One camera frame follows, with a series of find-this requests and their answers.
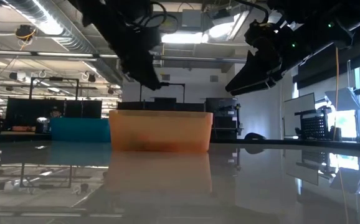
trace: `glass window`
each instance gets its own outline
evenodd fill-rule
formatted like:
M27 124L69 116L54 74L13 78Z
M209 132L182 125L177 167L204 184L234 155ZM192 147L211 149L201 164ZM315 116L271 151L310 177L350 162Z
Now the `glass window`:
M338 171L338 164L339 167L349 168L354 170L359 170L359 159L356 156L344 156L338 155L336 158L336 154L329 154L329 166L335 167L336 171Z
M331 129L331 126L334 126L335 116L336 116L336 127L342 129L342 137L344 138L355 138L357 137L356 131L356 112L354 110L350 111L336 111L335 107L329 105L327 102L317 103L316 109L322 106L331 107L332 113L328 114L328 126Z

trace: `desk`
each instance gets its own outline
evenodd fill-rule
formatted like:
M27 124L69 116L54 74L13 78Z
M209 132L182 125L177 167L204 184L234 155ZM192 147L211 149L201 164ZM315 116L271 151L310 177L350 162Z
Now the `desk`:
M0 143L0 218L10 223L16 217L44 223L346 223L342 191L331 186L332 175L319 174L323 168L314 161L298 156L291 161L289 155L335 153L341 166L352 167L360 163L360 150L267 143L211 144L202 154L120 155L110 144ZM317 174L318 181L305 180L304 172L289 175L290 164L309 167L308 175ZM29 183L21 187L21 179ZM355 184L347 176L343 181ZM360 194L345 196L349 223L360 223Z

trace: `black equipment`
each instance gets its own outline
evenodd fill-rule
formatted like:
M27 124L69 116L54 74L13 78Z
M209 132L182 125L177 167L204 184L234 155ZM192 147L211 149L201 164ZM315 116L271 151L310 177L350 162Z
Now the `black equipment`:
M237 139L242 134L239 121L240 105L236 98L206 98L206 112L213 113L211 141Z
M230 81L232 95L264 90L276 85L287 70L299 66L327 46L340 49L353 44L353 33L360 26L360 1L357 0L267 0L271 10L282 14L277 23L268 22L268 11L258 4L235 0L265 13L262 22L253 21L245 33L246 43L258 49L248 53L245 67ZM121 67L131 78L151 90L161 88L149 53L161 42L159 27L167 18L162 4L150 0L70 0L83 14L83 25L94 26L119 56ZM153 5L162 14L153 15ZM149 26L153 19L162 22ZM292 30L283 23L303 24Z
M261 6L235 1L261 9L265 18L254 20L245 33L246 43L258 51L248 53L247 63L226 86L234 96L275 86L285 72L332 43L339 49L352 46L351 30L360 26L360 1L268 0L269 8L282 14L276 24L268 22ZM292 30L284 22L303 25Z
M90 24L100 31L119 56L124 73L152 90L161 88L149 53L161 43L159 27L168 15L162 4L150 0L70 0L83 14L83 25ZM162 8L162 14L153 15L153 5ZM149 26L150 21L162 17L159 25Z

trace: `ceiling pipe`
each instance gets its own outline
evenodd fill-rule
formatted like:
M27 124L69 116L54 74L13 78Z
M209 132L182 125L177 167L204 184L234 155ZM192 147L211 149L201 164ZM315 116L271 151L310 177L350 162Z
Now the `ceiling pipe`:
M53 40L69 52L97 53L94 46L52 0L2 1L28 19L43 33L68 36L67 38L54 38ZM102 59L98 58L96 62L86 63L95 67L108 82L121 85L123 77L120 72L108 66Z
M4 56L25 56L25 57L53 57L53 58L118 58L115 54L77 54L77 53L58 53L58 52L27 52L15 50L0 50L0 55ZM155 60L174 60L186 62L218 62L218 63L245 63L244 58L220 58L220 57L186 57L170 55L154 55Z

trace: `ventilation duct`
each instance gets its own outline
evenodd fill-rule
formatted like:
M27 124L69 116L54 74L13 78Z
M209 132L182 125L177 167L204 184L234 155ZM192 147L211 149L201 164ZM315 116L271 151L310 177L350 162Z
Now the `ventilation duct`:
M72 21L51 0L2 0L23 15L39 30L48 35L64 35L53 38L70 52L96 53L93 45L83 36ZM85 62L95 67L108 82L121 84L122 76L102 59Z

